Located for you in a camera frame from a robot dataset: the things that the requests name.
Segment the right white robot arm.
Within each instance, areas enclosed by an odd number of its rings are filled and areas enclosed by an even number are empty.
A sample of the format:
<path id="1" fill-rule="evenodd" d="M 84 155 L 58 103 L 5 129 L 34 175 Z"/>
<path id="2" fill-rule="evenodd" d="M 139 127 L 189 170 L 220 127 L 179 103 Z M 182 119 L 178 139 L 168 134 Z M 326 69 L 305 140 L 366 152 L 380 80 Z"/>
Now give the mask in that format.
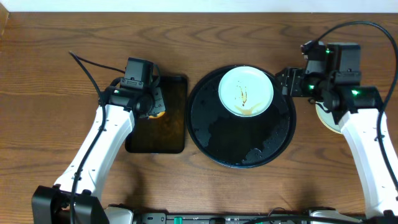
<path id="1" fill-rule="evenodd" d="M 397 155 L 377 88 L 361 86 L 357 68 L 286 68 L 283 94 L 315 102 L 320 121 L 351 149 L 365 199 L 366 223 L 397 223 Z"/>

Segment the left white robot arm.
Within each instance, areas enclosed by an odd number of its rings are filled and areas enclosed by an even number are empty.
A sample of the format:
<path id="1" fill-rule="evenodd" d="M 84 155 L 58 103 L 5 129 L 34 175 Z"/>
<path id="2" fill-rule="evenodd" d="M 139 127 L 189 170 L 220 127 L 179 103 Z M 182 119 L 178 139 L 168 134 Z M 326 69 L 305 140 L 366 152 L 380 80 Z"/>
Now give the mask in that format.
<path id="1" fill-rule="evenodd" d="M 117 205 L 102 207 L 102 192 L 136 119 L 164 111 L 159 87 L 145 90 L 109 86 L 102 91 L 93 125 L 75 158 L 52 187 L 40 185 L 34 192 L 34 223 L 132 223 L 132 210 Z"/>

